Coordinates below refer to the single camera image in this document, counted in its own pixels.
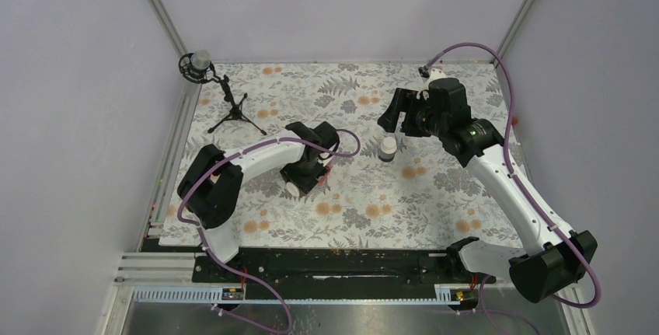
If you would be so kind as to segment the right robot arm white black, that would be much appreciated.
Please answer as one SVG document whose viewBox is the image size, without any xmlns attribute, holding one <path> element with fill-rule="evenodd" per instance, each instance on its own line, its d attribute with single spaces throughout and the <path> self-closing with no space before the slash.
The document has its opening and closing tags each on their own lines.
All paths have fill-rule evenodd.
<svg viewBox="0 0 659 335">
<path fill-rule="evenodd" d="M 488 120 L 472 117 L 465 86 L 458 79 L 428 80 L 421 91 L 395 89 L 377 124 L 388 133 L 438 138 L 442 148 L 481 182 L 521 240 L 519 248 L 476 237 L 451 244 L 445 270 L 453 281 L 489 274 L 512 282 L 523 298 L 538 303 L 591 272 L 596 238 L 588 230 L 577 232 L 524 175 L 516 173 L 504 137 Z"/>
</svg>

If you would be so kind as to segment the red pill organizer box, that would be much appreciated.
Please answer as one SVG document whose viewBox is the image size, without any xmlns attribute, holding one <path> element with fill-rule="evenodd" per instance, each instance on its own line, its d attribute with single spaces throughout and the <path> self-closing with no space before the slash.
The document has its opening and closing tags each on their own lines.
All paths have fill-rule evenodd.
<svg viewBox="0 0 659 335">
<path fill-rule="evenodd" d="M 332 170 L 332 164 L 327 164 L 323 167 L 323 170 L 320 173 L 320 176 L 318 177 L 318 185 L 322 185 L 326 182 L 326 179 L 328 175 L 331 173 Z"/>
</svg>

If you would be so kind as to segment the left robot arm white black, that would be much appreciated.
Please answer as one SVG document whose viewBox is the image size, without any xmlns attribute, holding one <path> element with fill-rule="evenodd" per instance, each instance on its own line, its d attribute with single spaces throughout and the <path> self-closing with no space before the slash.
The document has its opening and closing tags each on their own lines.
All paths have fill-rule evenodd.
<svg viewBox="0 0 659 335">
<path fill-rule="evenodd" d="M 236 256 L 239 238 L 233 231 L 234 215 L 242 186 L 277 169 L 286 190 L 303 197 L 329 173 L 330 150 L 340 143 L 338 131 L 327 122 L 314 128 L 290 123 L 270 139 L 245 148 L 221 150 L 205 145 L 181 179 L 176 192 L 193 223 L 203 232 L 203 246 L 215 255 L 211 271 L 222 281 L 232 281 L 241 271 Z"/>
</svg>

